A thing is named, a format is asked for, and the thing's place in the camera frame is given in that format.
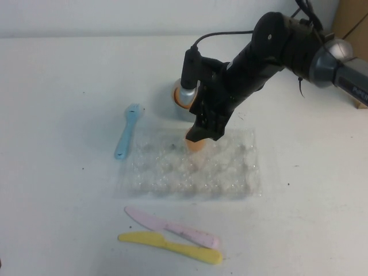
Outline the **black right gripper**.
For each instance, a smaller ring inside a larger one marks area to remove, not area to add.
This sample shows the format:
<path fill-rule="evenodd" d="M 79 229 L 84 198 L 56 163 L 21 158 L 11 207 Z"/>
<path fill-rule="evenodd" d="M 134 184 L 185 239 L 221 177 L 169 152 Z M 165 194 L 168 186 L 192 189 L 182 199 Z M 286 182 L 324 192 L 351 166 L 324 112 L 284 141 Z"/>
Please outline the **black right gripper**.
<path fill-rule="evenodd" d="M 190 107 L 195 122 L 186 134 L 186 140 L 199 142 L 203 139 L 219 140 L 232 115 L 229 110 L 229 94 L 225 89 L 223 73 L 226 67 L 216 59 L 202 57 L 197 76 L 200 82 L 197 95 Z"/>

